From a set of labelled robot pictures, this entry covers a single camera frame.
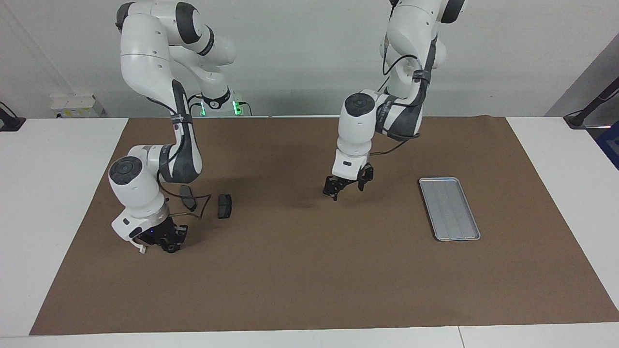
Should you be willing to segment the blue object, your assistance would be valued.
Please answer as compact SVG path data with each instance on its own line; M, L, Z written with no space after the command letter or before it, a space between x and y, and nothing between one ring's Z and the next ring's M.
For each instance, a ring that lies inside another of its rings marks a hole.
M619 171L619 121L604 130L595 143Z

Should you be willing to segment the white power box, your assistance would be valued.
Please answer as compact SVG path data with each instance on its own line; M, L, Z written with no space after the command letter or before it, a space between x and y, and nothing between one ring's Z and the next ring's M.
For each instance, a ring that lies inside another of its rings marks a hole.
M105 117L107 112L91 93L52 96L49 107L53 117Z

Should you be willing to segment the long dark brake pad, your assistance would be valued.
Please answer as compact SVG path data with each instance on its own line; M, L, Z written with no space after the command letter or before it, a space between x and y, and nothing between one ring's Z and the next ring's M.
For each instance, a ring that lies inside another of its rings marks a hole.
M188 185L181 185L179 187L179 195L181 201L190 212L194 212L197 209L197 200L194 197L192 188Z

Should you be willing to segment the black clamp mount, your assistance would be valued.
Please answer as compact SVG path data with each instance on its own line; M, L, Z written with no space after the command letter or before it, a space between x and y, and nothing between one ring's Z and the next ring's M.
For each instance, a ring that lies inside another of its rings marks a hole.
M19 117L4 102L0 101L0 132L15 132L20 130L27 119Z

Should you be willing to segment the silver metal tray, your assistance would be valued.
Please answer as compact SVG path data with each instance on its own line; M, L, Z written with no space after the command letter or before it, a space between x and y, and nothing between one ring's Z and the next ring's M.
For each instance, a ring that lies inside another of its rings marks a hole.
M436 240L480 240L477 223L456 177L422 177L418 183Z

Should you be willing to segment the brown table mat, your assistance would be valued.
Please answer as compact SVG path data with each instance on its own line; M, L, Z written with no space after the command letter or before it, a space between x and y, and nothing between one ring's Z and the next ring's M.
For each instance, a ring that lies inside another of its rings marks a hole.
M602 286L502 117L426 117L371 158L374 180L324 196L334 118L195 119L197 195L230 194L180 251L143 255L111 229L102 177L32 335L617 322ZM418 181L456 177L480 240L436 240Z

